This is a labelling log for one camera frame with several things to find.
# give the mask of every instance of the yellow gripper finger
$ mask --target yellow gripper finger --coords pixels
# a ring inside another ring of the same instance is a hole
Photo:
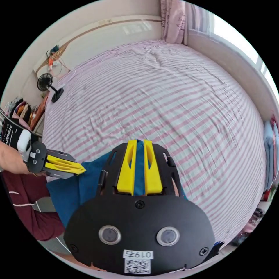
[[[134,195],[137,140],[129,140],[117,183],[117,191]]]
[[[163,190],[152,141],[144,140],[145,195],[160,194]]]
[[[47,156],[45,167],[57,171],[70,172],[73,174],[82,174],[86,169],[79,163],[63,160],[51,155]]]

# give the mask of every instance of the desk fan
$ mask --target desk fan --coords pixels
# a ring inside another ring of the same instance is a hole
[[[52,86],[52,82],[53,82],[53,76],[50,73],[45,73],[39,77],[37,82],[37,87],[40,91],[46,91],[49,88],[51,88],[55,92],[51,101],[55,103],[61,97],[62,93],[64,92],[64,89],[60,88],[56,90]]]

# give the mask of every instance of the pink curtain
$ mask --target pink curtain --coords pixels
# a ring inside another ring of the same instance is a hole
[[[186,1],[161,0],[162,39],[168,43],[183,42],[186,22]]]

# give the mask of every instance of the human arm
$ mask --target human arm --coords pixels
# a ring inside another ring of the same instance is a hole
[[[18,151],[1,141],[0,167],[13,174],[30,174]]]

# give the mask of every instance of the pink and white striped sheet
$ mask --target pink and white striped sheet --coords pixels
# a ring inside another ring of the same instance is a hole
[[[216,241],[226,245],[247,224],[264,190],[264,126],[223,68],[182,44],[145,41],[98,55],[59,83],[62,97],[46,105],[47,148],[83,162],[152,140],[173,156]]]

